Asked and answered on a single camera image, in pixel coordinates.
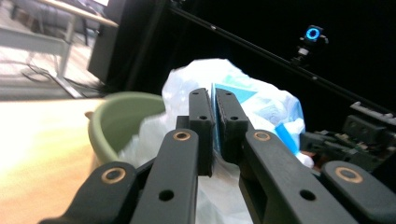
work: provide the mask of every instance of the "wooden table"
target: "wooden table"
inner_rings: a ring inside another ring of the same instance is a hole
[[[103,100],[0,103],[0,222],[60,216],[91,173],[85,113]]]
[[[118,25],[111,20],[105,19],[101,16],[92,14],[90,12],[84,11],[78,7],[73,7],[70,6],[68,4],[66,4],[65,2],[62,1],[57,1],[57,0],[37,0],[40,3],[49,5],[51,7],[56,7],[60,10],[66,11],[71,13],[72,15],[76,15],[76,16],[80,16],[82,18],[88,19],[88,20],[92,20],[92,21],[97,21],[103,25],[107,25],[107,26],[114,26],[114,27],[118,27]]]

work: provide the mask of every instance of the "green plastic basin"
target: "green plastic basin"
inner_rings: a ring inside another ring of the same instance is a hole
[[[118,161],[118,153],[139,132],[147,116],[165,110],[159,95],[125,91],[108,95],[91,116],[88,134],[100,164]]]

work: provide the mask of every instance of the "chair leg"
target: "chair leg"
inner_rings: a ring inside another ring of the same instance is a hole
[[[85,45],[89,46],[88,43],[88,29],[87,29],[87,21],[85,19],[82,19],[82,31],[84,33],[85,36]]]
[[[16,4],[13,4],[9,17],[12,20],[15,20],[15,17],[17,17],[17,12],[18,12],[18,6]]]

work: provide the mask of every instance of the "floor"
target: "floor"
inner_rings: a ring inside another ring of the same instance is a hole
[[[0,6],[0,26],[31,32],[36,24],[28,15],[20,11],[16,20],[9,12],[12,8],[8,0]],[[62,36],[62,31],[48,29],[53,35]],[[66,68],[65,78],[87,98],[102,97],[99,91],[102,83],[87,71],[94,46],[95,34],[91,33],[89,46],[82,35],[75,35],[73,48]],[[59,58],[43,53],[0,47],[0,101],[63,99],[71,98],[50,76],[56,76]]]

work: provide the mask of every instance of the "table leg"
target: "table leg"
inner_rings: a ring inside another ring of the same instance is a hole
[[[64,79],[67,61],[69,60],[70,51],[72,49],[76,21],[77,21],[77,16],[72,15],[70,18],[70,21],[67,25],[67,32],[66,32],[66,36],[64,38],[66,45],[65,45],[64,52],[61,55],[61,63],[59,64],[59,70],[57,71],[58,74],[55,78],[55,81],[58,82],[58,84],[62,88],[64,88],[65,91],[67,91],[70,95],[72,95],[73,98],[83,98],[83,96],[78,91],[76,91],[66,79]]]

